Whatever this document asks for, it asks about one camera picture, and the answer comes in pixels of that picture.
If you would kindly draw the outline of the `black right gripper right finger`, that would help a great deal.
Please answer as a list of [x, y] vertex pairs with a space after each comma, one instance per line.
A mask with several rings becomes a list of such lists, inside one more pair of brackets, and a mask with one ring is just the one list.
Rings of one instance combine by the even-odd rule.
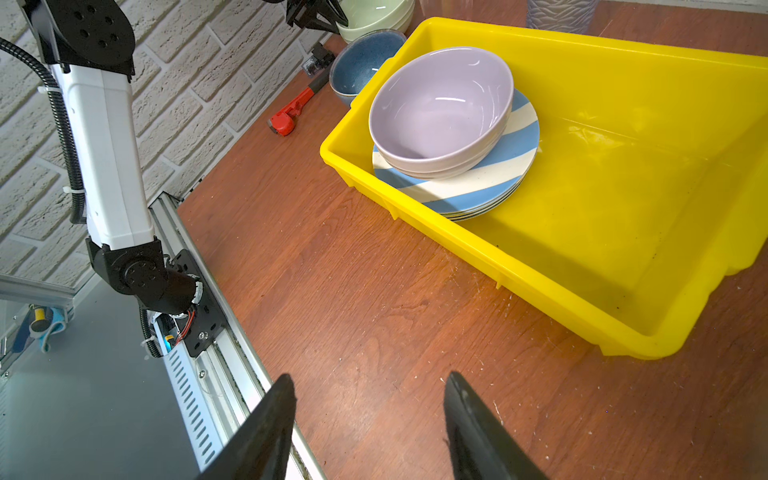
[[443, 405], [456, 479], [546, 477], [457, 371], [446, 380]]

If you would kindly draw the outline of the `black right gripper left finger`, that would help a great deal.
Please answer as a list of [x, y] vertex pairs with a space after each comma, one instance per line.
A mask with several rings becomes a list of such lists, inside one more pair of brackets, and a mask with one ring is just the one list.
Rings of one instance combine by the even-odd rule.
[[297, 398], [282, 374], [197, 479], [285, 479]]

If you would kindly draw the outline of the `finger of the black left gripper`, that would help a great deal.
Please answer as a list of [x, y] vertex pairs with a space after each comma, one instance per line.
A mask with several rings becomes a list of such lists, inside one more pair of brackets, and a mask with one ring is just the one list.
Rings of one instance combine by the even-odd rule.
[[287, 0], [286, 22], [302, 29], [339, 33], [338, 26], [348, 26], [348, 18], [338, 0]]

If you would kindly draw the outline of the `light green ceramic bowl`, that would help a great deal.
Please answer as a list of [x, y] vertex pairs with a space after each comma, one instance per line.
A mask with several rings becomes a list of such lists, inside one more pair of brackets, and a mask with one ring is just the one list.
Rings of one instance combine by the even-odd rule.
[[378, 30], [404, 33], [415, 11], [414, 0], [347, 0], [340, 6], [348, 25], [337, 24], [339, 35], [350, 43], [358, 37]]

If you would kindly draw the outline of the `dark blue ceramic bowl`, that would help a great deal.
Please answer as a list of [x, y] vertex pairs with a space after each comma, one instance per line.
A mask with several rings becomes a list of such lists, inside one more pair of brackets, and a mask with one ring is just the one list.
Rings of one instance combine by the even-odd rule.
[[329, 86], [350, 108], [359, 93], [405, 44], [406, 36], [391, 29], [369, 32], [348, 44], [336, 57], [329, 73]]

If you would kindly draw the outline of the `lavender ceramic bowl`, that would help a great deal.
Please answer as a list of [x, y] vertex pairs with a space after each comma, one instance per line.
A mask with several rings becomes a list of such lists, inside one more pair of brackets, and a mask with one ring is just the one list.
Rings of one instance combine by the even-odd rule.
[[513, 74], [498, 55], [475, 47], [437, 50], [380, 88], [369, 132], [392, 168], [418, 179], [449, 178], [476, 166], [499, 142], [514, 96]]

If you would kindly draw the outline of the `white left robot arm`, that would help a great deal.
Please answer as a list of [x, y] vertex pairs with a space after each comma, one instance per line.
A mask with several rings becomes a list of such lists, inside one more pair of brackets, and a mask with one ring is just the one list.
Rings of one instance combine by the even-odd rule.
[[66, 105], [74, 154], [40, 79], [1, 61], [1, 269], [57, 285], [90, 257], [118, 291], [166, 304], [148, 200], [185, 195], [300, 62], [317, 28], [281, 1], [6, 1], [1, 36], [28, 47]]

